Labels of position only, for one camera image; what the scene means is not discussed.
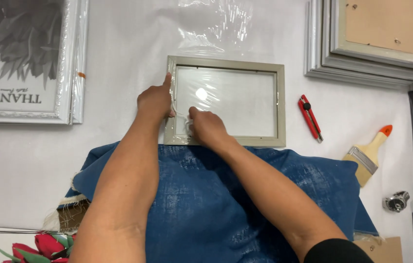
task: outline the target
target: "orange handle tip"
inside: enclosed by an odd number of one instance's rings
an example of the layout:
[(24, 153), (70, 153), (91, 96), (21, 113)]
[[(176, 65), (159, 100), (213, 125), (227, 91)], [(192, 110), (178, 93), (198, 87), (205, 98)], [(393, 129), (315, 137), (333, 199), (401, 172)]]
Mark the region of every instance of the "orange handle tip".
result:
[(379, 130), (379, 132), (385, 134), (385, 136), (390, 136), (390, 134), (392, 133), (393, 130), (393, 125), (387, 125), (384, 126), (382, 129)]

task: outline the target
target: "black sleeve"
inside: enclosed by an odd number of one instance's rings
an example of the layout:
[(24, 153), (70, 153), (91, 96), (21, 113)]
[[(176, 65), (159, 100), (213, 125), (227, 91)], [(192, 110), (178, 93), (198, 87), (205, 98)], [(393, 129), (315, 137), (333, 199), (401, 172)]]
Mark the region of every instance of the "black sleeve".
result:
[(373, 263), (353, 242), (344, 239), (324, 240), (307, 253), (304, 263)]

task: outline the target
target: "hand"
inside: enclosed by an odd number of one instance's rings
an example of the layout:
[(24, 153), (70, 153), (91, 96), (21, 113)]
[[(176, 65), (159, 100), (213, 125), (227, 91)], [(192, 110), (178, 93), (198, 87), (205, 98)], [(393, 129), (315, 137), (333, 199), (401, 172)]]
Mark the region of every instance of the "hand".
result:
[(223, 121), (216, 114), (199, 111), (195, 107), (190, 107), (189, 114), (193, 120), (193, 124), (190, 125), (192, 136), (201, 145), (219, 151), (221, 147), (228, 147), (229, 143), (237, 144), (234, 137), (227, 134)]
[(138, 113), (161, 121), (166, 117), (174, 117), (171, 110), (171, 73), (167, 73), (161, 86), (151, 86), (143, 91), (137, 99)]

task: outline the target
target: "paintbrush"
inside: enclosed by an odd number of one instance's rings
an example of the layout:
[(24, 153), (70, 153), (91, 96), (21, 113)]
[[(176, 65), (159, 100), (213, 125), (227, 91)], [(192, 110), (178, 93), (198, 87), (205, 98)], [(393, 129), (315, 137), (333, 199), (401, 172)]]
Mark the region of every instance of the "paintbrush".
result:
[(371, 143), (352, 146), (348, 154), (343, 158), (343, 160), (355, 161), (358, 164), (355, 176), (361, 187), (365, 186), (370, 177), (379, 168), (379, 160), (377, 158), (379, 146), (388, 138), (392, 128), (393, 126), (391, 125), (383, 127)]

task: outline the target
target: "red utility knife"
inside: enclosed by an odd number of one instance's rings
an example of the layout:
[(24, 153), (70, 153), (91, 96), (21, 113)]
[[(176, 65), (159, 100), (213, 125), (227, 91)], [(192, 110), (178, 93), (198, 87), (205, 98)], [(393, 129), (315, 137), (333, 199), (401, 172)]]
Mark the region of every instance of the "red utility knife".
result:
[(307, 125), (309, 126), (310, 132), (319, 143), (322, 143), (323, 137), (320, 134), (320, 127), (317, 123), (317, 120), (315, 119), (314, 113), (312, 112), (310, 103), (307, 100), (306, 96), (302, 95), (297, 104), (299, 105), (299, 108), (302, 111), (304, 119), (306, 120)]

